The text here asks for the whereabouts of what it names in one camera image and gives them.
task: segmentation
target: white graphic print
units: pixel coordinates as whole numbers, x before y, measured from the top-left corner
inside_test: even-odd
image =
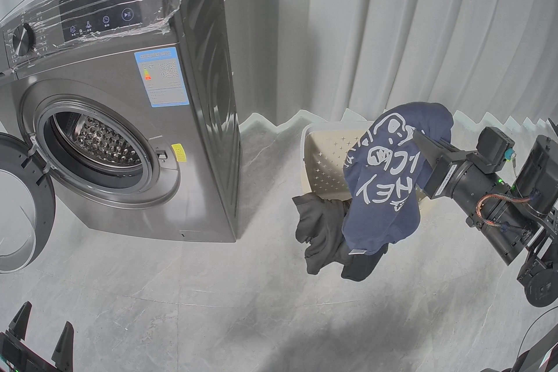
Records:
[[[364,198],[364,202],[365,202],[367,205],[370,204],[370,199],[368,198],[368,191],[366,190],[366,188],[368,187],[368,185],[369,185],[370,183],[372,183],[372,180],[374,180],[374,179],[376,178],[376,175],[377,175],[377,174],[374,174],[374,175],[372,176],[372,178],[371,178],[370,180],[368,180],[365,184],[363,184],[363,185],[360,187],[360,189],[357,191],[357,195],[356,195],[356,196],[358,197],[359,194],[362,192],[362,193],[363,193],[362,196],[363,196],[363,198]]]
[[[405,197],[403,200],[399,200],[399,201],[390,201],[389,204],[392,205],[394,207],[395,212],[399,212],[399,210],[401,208],[403,208],[403,205],[405,204],[405,201],[408,199],[409,197]]]
[[[403,158],[401,160],[401,163],[399,163],[399,166],[397,166],[396,168],[392,167],[389,170],[389,173],[391,173],[392,175],[399,175],[403,169],[405,169],[405,166],[407,166],[407,157],[409,156],[409,154],[405,151],[398,151],[394,153],[394,157],[396,158]]]
[[[378,198],[375,198],[374,200],[372,200],[374,203],[383,203],[384,201],[388,201],[389,198],[391,197],[391,193],[394,191],[395,185],[376,185],[376,187],[378,189],[385,189],[385,191],[376,191],[376,195],[382,197],[385,196],[385,198],[382,198],[381,200]]]
[[[390,113],[383,117],[378,123],[376,123],[372,129],[369,129],[367,133],[362,136],[360,140],[357,141],[357,146],[368,146],[373,143],[374,137],[378,135],[379,132],[388,132],[387,141],[388,144],[395,147],[400,147],[412,140],[413,133],[415,131],[414,127],[411,127],[405,122],[405,118],[399,113]],[[420,152],[416,154],[409,154],[408,151],[393,151],[390,148],[375,145],[368,150],[368,156],[366,161],[368,162],[368,167],[370,166],[382,166],[383,170],[387,171],[394,177],[393,183],[387,185],[376,184],[375,185],[375,195],[370,197],[368,195],[368,187],[372,184],[373,180],[377,177],[374,174],[373,177],[366,181],[359,190],[356,196],[362,194],[365,204],[369,205],[373,203],[385,203],[389,201],[389,205],[394,207],[395,212],[403,207],[408,196],[411,194],[413,189],[413,180],[410,176],[404,175],[401,177],[401,173],[406,169],[409,163],[411,163],[409,174],[415,172],[418,165]],[[345,162],[345,167],[350,167],[353,164],[354,157],[347,154],[347,159]]]
[[[407,141],[413,139],[413,131],[415,130],[410,125],[405,123],[405,118],[402,117],[399,113],[390,113],[386,117],[383,117],[382,120],[374,126],[374,135],[378,134],[378,129],[382,126],[389,119],[389,123],[387,125],[387,131],[391,134],[397,132],[397,135],[402,138],[403,134],[406,133],[407,136],[403,140],[401,140],[397,145],[403,145]]]
[[[409,157],[409,161],[411,161],[411,160],[413,161],[413,164],[411,165],[411,173],[415,172],[415,167],[417,166],[417,163],[419,161],[419,159],[418,159],[419,155],[420,155],[420,152],[418,152],[416,155],[412,155],[412,156]]]
[[[413,189],[413,180],[411,177],[407,177],[407,186],[403,186],[401,184],[401,177],[399,177],[397,179],[397,182],[395,183],[395,186],[397,191],[397,197],[401,198],[401,191],[407,191],[407,196],[409,196],[411,190]]]
[[[380,145],[375,145],[368,151],[368,164],[370,166],[379,166],[382,163],[385,163],[386,166],[384,167],[384,171],[386,171],[391,163],[391,157],[393,154],[393,151],[390,149]]]

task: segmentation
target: blue label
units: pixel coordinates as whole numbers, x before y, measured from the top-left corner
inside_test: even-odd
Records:
[[[134,53],[152,107],[188,105],[188,93],[175,47]]]

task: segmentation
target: yellow sticker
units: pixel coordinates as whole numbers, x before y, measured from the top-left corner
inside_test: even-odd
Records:
[[[186,163],[186,152],[184,152],[184,147],[182,147],[182,144],[173,144],[172,150],[175,151],[177,161]]]

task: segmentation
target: navy blue t-shirt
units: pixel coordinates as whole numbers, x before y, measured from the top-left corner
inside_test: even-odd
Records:
[[[451,113],[439,103],[406,103],[382,114],[345,159],[353,197],[343,222],[349,248],[374,254],[386,243],[410,236],[420,222],[415,184],[424,188],[432,168],[413,132],[451,142]]]

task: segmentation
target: plastic wrap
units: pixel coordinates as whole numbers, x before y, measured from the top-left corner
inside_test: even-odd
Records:
[[[1,22],[12,69],[76,46],[125,35],[166,33],[181,0],[24,0]],[[28,52],[18,47],[25,25]]]

